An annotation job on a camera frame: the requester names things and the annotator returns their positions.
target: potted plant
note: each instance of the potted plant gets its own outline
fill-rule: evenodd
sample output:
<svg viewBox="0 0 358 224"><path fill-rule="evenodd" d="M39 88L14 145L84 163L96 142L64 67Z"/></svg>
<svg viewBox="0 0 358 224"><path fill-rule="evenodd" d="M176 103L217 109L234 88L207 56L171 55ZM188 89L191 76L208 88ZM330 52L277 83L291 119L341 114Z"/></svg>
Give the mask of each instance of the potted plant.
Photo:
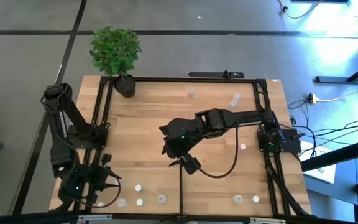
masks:
<svg viewBox="0 0 358 224"><path fill-rule="evenodd" d="M128 74L128 70L135 69L134 62L139 47L136 33L130 30L110 30L110 27L93 32L95 39L91 42L93 50L93 65L106 75L118 75L114 82L116 90L124 97L135 95L135 79Z"/></svg>

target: black plant pot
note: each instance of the black plant pot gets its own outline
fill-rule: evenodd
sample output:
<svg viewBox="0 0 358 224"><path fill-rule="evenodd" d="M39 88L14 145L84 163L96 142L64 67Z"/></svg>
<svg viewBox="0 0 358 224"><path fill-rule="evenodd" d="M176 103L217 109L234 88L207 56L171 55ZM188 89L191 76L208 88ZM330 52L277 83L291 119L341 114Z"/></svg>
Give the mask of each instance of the black plant pot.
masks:
<svg viewBox="0 0 358 224"><path fill-rule="evenodd" d="M114 87L123 97L131 98L135 95L136 82L132 75L120 75L114 82Z"/></svg>

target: wooden table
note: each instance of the wooden table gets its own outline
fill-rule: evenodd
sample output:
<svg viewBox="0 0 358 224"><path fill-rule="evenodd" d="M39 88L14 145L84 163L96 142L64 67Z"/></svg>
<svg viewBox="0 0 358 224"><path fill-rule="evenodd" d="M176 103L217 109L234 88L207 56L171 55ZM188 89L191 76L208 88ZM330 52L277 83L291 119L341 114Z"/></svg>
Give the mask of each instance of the wooden table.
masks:
<svg viewBox="0 0 358 224"><path fill-rule="evenodd" d="M98 92L99 76L83 78L77 107L90 123L94 102ZM279 122L290 126L287 103L280 80L267 80L272 109ZM193 98L188 89L194 88ZM168 124L173 118L193 119L194 113L211 108L228 108L235 92L242 99L233 111L256 110L253 87L245 83L193 83L193 82L137 82L136 94L132 98L122 97L113 91L108 122L111 123L103 153L112 154L110 166L122 177L119 198L127 200L124 208L117 203L107 208L93 209L94 213L154 213L178 214L179 167L168 167L173 162L161 155L164 145L159 126ZM271 216L269 189L262 153L259 151L257 126L239 128L239 144L247 146L239 153L236 168L223 179L211 179L200 172L188 175L183 171L183 213L186 215L239 215ZM225 135L201 141L190 153L197 157L203 169L213 175L227 172L233 163L235 130ZM84 150L78 150L83 157ZM293 154L281 155L286 186L296 201L307 212L311 212L300 163ZM59 206L57 181L50 208ZM142 192L135 185L143 186ZM108 203L115 197L117 189L99 192L98 202ZM166 203L159 203L158 196L164 194ZM240 204L232 201L233 195L242 195ZM251 203L251 195L260 197L259 203ZM276 186L278 208L283 213L281 194ZM141 198L144 205L138 207Z"/></svg>

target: desk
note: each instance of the desk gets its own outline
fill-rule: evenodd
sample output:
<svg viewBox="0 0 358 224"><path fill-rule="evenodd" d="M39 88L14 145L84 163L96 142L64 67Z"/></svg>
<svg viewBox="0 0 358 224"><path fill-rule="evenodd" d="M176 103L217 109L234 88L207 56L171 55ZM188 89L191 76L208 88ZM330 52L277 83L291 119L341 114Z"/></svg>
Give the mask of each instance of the desk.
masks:
<svg viewBox="0 0 358 224"><path fill-rule="evenodd" d="M89 123L99 80L99 76L83 78L76 104ZM180 168L168 167L173 160L161 155L164 141L158 127L168 124L176 117L193 119L195 112L211 108L228 108L235 92L241 93L242 99L234 111L256 110L253 87L245 83L203 82L137 82L136 85L136 94L133 98L124 98L113 91L108 116L111 127L103 150L103 153L112 154L110 166L122 177L119 198L126 199L128 204L124 208L119 208L115 203L107 208L93 209L93 213L178 214ZM267 86L271 106L278 120L289 126L290 120L281 82L267 80ZM189 88L195 89L194 98L187 96ZM257 126L239 128L239 144L245 144L247 149L239 154L236 168L231 175L223 179L210 179L199 172L193 175L183 172L184 214L272 215L264 159L259 151L256 130ZM234 143L232 129L220 138L203 140L191 150L191 153L198 158L206 172L219 175L225 173L232 164ZM82 160L84 152L81 149L78 151ZM288 189L303 209L310 212L298 159L292 154L284 153L281 160ZM60 204L57 197L59 184L57 181L50 204L51 209ZM136 184L142 185L144 190L136 192ZM282 213L278 187L275 191L279 211ZM97 203L108 203L116 193L117 189L99 192ZM167 197L166 203L158 203L160 194ZM232 202L232 196L235 194L243 196L241 204ZM249 202L248 198L253 194L260 197L258 204ZM138 198L144 200L141 207L135 203Z"/></svg>

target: green leaves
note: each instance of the green leaves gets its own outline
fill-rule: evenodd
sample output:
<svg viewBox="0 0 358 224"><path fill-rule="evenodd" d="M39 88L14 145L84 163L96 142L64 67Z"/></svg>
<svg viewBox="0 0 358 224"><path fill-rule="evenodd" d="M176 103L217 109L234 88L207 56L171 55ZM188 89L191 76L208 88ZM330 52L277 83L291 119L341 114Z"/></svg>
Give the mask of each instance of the green leaves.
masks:
<svg viewBox="0 0 358 224"><path fill-rule="evenodd" d="M107 26L94 31L95 39L89 54L93 57L93 65L107 75L127 75L128 70L135 69L137 53L142 51L136 33L130 30L110 30Z"/></svg>

